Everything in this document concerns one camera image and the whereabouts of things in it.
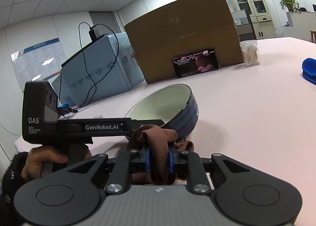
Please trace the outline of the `left hand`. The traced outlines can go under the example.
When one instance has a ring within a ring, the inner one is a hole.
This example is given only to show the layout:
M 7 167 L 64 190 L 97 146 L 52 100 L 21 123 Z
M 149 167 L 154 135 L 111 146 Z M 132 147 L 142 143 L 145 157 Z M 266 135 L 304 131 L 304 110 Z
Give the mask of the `left hand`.
M 21 176 L 27 180 L 33 180 L 42 176 L 44 162 L 63 164 L 68 161 L 68 156 L 50 146 L 33 148 L 26 159 Z

